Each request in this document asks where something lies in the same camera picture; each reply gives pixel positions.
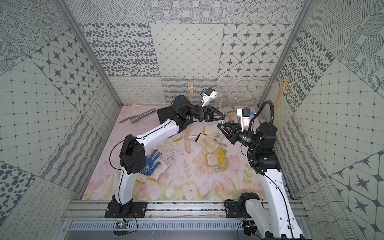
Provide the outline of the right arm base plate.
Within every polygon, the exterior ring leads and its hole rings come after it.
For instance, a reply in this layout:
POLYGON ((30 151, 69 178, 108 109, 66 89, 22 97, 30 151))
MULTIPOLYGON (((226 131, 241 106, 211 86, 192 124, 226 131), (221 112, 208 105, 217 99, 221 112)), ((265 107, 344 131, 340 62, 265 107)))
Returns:
POLYGON ((234 200, 225 200, 223 202, 227 218, 245 218, 250 215, 241 208, 240 203, 234 200))

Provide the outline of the grey clip hanger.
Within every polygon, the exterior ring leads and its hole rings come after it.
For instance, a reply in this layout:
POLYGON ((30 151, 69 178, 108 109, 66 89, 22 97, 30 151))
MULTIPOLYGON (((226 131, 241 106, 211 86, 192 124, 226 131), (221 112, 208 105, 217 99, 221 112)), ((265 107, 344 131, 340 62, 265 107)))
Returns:
POLYGON ((230 123, 234 123, 235 120, 230 116, 230 113, 236 113, 237 110, 235 109, 235 102, 236 99, 239 97, 239 94, 236 92, 227 92, 227 93, 220 93, 219 94, 219 110, 227 116, 230 123), (231 111, 227 112, 223 107, 223 100, 226 101, 226 103, 231 107, 231 111))

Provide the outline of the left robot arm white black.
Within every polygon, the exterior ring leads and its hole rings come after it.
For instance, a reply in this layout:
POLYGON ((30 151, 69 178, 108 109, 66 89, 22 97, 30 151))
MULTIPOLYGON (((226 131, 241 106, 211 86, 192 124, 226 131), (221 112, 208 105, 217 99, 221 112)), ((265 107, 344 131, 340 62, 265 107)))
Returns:
POLYGON ((190 124, 197 122, 215 122, 226 119, 226 115, 217 108, 208 104, 209 98, 203 97, 203 102, 193 105, 183 95, 177 96, 169 107, 160 109, 166 113, 165 122, 148 132, 133 136, 128 135, 121 141, 122 148, 119 154, 119 170, 122 172, 117 193, 113 195, 111 203, 121 212, 128 208, 133 201, 133 188, 138 173, 144 169, 153 171, 155 154, 150 150, 165 139, 179 134, 190 124))

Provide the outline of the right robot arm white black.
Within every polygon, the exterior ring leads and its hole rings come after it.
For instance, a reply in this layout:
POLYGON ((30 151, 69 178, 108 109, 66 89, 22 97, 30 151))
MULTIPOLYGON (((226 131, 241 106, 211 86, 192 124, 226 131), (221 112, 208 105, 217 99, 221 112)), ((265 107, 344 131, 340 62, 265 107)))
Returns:
POLYGON ((261 176, 269 209, 254 193, 243 193, 239 207, 251 218, 259 230, 262 240, 303 240, 305 235, 294 215, 283 183, 283 173, 274 152, 277 129, 273 125, 275 108, 265 101, 256 113, 250 109, 238 109, 240 123, 218 124, 218 129, 235 145, 247 147, 250 167, 261 176))

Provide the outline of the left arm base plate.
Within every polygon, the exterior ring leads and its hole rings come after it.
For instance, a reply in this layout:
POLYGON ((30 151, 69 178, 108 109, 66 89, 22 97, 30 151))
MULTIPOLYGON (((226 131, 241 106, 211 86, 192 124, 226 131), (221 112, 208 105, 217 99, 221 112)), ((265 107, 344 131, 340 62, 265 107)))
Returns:
POLYGON ((130 202, 125 205, 119 204, 116 200, 110 202, 107 206, 104 217, 112 218, 127 218, 129 216, 140 219, 146 215, 148 202, 130 202))

